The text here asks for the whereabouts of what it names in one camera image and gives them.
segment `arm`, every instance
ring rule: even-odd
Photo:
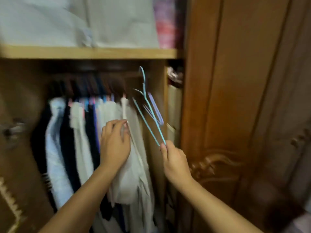
[[[160,149],[166,177],[216,233],[262,233],[192,178],[182,150],[176,148],[171,141],[166,141],[166,146],[161,144]]]
[[[39,233],[88,232],[112,180],[130,154],[128,129],[124,130],[124,139],[121,138],[125,123],[126,120],[114,120],[103,127],[99,167]]]

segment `shelf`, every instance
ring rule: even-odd
[[[88,48],[52,46],[0,46],[0,57],[8,59],[179,59],[177,49]]]

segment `forearm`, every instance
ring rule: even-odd
[[[104,198],[115,172],[99,166],[85,184],[41,229],[40,233],[86,233]]]
[[[189,181],[180,191],[216,233],[262,233],[195,180]]]

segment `wardrobe door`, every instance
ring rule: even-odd
[[[44,105],[37,71],[30,61],[0,59],[1,233],[38,232],[53,215],[29,144]]]
[[[251,168],[249,143],[289,0],[189,4],[181,148],[193,176],[231,205]]]

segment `wardrobe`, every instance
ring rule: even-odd
[[[250,200],[252,181],[267,168],[290,185],[309,144],[310,5],[310,0],[188,0],[184,47],[176,49],[10,45],[0,39],[0,232],[37,232],[53,215],[29,142],[53,79],[47,65],[57,70],[59,63],[89,64],[122,78],[127,91],[141,87],[143,66],[167,137],[167,67],[177,59],[185,65],[180,147],[192,176],[263,229],[268,204],[260,208]],[[145,125],[142,133],[159,232],[169,232],[170,197],[176,232],[208,232],[182,196],[168,197],[159,148]]]

